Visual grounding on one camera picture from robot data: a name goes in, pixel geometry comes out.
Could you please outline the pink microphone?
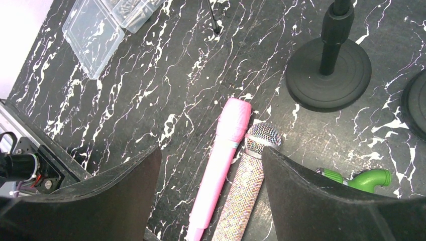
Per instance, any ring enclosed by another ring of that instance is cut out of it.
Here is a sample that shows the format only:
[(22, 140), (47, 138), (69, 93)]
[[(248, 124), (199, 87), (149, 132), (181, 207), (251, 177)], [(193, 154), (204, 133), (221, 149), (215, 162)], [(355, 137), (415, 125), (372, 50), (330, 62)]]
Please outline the pink microphone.
[(250, 121), (251, 105), (229, 98), (219, 117), (214, 144), (189, 216), (185, 240), (201, 240), (209, 226), (235, 152)]

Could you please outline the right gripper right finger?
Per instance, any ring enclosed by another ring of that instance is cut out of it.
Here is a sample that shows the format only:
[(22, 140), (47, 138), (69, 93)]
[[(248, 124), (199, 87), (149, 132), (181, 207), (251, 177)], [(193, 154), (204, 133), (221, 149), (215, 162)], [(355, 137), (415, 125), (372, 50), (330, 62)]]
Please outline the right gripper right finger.
[(278, 240), (425, 240), (423, 197), (351, 188), (271, 147), (262, 163)]

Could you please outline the rhinestone glitter microphone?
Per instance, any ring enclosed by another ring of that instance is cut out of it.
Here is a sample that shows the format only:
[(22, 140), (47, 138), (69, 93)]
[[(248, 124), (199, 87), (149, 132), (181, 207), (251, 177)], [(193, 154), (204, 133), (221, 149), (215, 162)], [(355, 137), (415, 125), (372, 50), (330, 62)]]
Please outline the rhinestone glitter microphone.
[(245, 134), (245, 148), (212, 240), (241, 240), (261, 189), (265, 147), (276, 150), (281, 135), (269, 123), (257, 123)]

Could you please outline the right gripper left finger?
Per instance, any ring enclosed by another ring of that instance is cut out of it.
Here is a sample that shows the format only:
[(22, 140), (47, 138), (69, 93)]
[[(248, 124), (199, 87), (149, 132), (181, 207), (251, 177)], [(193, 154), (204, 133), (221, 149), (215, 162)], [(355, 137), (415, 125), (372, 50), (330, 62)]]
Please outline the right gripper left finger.
[(155, 240), (147, 229), (162, 154), (151, 147), (51, 194), (1, 198), (1, 240)]

